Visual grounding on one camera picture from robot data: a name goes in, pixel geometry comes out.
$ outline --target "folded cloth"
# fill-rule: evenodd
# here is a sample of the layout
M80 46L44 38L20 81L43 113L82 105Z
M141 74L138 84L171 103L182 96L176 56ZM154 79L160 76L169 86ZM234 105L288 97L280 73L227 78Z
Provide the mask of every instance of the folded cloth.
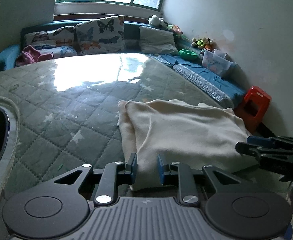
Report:
M53 59L52 53L41 54L37 49L29 45L22 50L19 56L17 56L15 64L16 66L20 67L27 64L49 59Z
M241 156L235 150L235 144L245 142L250 133L231 108L204 103L192 106L175 99L120 101L118 107L125 160L132 152L137 153L134 191L161 187L157 170L160 153L168 162L186 163L192 169L212 164L235 172L257 164L253 157Z

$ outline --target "white trim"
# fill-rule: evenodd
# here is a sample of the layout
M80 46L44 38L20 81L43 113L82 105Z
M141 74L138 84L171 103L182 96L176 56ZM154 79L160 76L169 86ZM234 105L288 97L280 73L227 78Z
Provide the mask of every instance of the white trim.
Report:
M159 18L163 16L163 13L159 11L153 11L146 8L116 3L63 2L55 4L54 15L73 13L116 14L139 18L148 18L153 14L157 15Z

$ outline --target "stool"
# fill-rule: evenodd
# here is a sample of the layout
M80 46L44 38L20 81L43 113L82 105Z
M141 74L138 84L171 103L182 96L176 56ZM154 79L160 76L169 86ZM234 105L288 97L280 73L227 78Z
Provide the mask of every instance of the stool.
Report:
M242 118L246 129L254 133L267 111L271 96L259 87L253 86L234 110L235 115Z

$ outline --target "sofa backrest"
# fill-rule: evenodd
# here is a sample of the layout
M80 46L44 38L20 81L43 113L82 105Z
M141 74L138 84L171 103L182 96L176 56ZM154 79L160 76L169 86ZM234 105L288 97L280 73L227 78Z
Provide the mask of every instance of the sofa backrest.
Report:
M24 36L27 33L34 33L34 32L40 32L40 31L52 31L57 28L61 28L64 26L75 26L79 23L89 21L87 20L66 20L66 21L56 21L56 22L51 22L51 23L46 23L46 24L41 24L41 25L36 25L32 27L26 27L21 30L21 48L23 48L23 43L24 43ZM124 38L126 40L139 40L140 39L140 26L147 26L150 27L148 24L144 23L135 23L135 22L124 22ZM77 41L77 36L76 33L74 35L74 41Z

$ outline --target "green bowl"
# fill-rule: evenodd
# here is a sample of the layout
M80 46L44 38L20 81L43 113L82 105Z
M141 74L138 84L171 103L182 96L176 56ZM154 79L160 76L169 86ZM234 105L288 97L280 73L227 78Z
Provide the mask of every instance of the green bowl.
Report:
M180 49L179 54L185 60L195 60L198 58L198 54L187 49Z

